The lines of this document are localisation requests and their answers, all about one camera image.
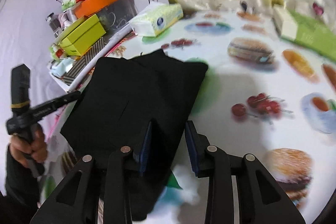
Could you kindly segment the person's left forearm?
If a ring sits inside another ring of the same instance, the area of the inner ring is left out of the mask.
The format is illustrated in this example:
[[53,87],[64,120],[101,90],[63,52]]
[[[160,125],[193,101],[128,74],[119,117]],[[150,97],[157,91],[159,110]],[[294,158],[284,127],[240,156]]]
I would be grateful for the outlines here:
[[30,223],[38,211],[38,180],[31,170],[16,161],[7,151],[6,195],[1,196],[1,223]]

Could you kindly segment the person's left hand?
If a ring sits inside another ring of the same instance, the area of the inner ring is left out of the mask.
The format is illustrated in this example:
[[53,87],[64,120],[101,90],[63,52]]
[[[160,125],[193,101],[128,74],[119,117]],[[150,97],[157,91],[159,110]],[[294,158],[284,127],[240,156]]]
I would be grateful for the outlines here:
[[42,127],[36,124],[33,129],[35,130],[35,139],[31,144],[20,138],[18,134],[12,135],[10,139],[9,151],[11,156],[25,168],[29,167],[25,154],[30,155],[38,163],[44,163],[48,156]]

